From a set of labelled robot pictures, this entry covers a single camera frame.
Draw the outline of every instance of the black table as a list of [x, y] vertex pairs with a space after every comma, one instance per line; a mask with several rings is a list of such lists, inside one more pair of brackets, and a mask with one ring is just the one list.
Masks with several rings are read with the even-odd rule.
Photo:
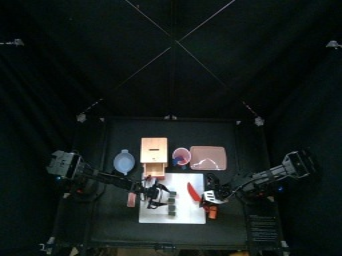
[[[74, 150], [82, 154], [94, 168], [114, 171], [114, 158], [129, 149], [137, 164], [130, 178], [141, 179], [142, 137], [169, 138], [170, 173], [183, 172], [173, 166], [175, 148], [191, 146], [222, 146], [227, 153], [227, 171], [215, 171], [222, 183], [233, 177], [269, 169], [267, 149], [262, 127], [253, 121], [227, 120], [161, 120], [126, 118], [88, 118], [79, 124]], [[219, 206], [217, 220], [205, 225], [139, 223], [139, 202], [126, 207], [127, 191], [103, 185], [102, 195], [91, 203], [67, 198], [58, 241], [60, 244], [87, 247], [139, 247], [177, 249], [247, 249], [246, 209], [233, 198]]]

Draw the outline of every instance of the black object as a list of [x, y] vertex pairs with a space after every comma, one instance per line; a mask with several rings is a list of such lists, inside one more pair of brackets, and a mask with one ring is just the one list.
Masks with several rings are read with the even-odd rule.
[[287, 177], [301, 179], [313, 172], [316, 172], [316, 165], [310, 153], [306, 150], [294, 151], [285, 156], [279, 166], [245, 178], [234, 179], [225, 185], [221, 185], [213, 173], [207, 174], [207, 186], [214, 191], [215, 198], [205, 198], [205, 200], [223, 203], [238, 192], [242, 192], [245, 197], [269, 196], [269, 184]]
[[170, 191], [163, 184], [158, 183], [158, 180], [155, 180], [153, 187], [146, 188], [142, 181], [133, 181], [127, 177], [100, 172], [84, 162], [82, 156], [75, 152], [67, 153], [62, 150], [54, 152], [47, 170], [50, 174], [58, 175], [60, 179], [72, 181], [71, 193], [79, 201], [96, 198], [96, 182], [111, 184], [135, 194], [143, 194], [146, 199], [150, 200], [149, 209], [157, 209], [166, 205], [161, 203], [161, 191], [169, 192], [173, 196], [177, 195], [177, 192]]

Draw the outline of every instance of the black curtain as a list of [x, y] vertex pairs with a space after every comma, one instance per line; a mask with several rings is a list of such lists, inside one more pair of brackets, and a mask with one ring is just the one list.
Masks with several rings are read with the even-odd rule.
[[342, 52], [330, 50], [326, 56], [266, 126], [274, 163], [305, 148], [317, 161], [317, 173], [287, 181], [281, 196], [286, 238], [305, 255], [342, 255]]
[[[3, 34], [3, 41], [15, 36]], [[50, 238], [58, 193], [46, 166], [56, 149], [71, 149], [76, 124], [35, 58], [22, 46], [0, 46], [2, 255], [38, 255]]]

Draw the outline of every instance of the orange object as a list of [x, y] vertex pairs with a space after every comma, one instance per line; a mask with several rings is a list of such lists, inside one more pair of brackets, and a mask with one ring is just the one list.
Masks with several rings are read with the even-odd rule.
[[213, 205], [209, 207], [209, 218], [215, 220], [218, 215], [218, 206]]

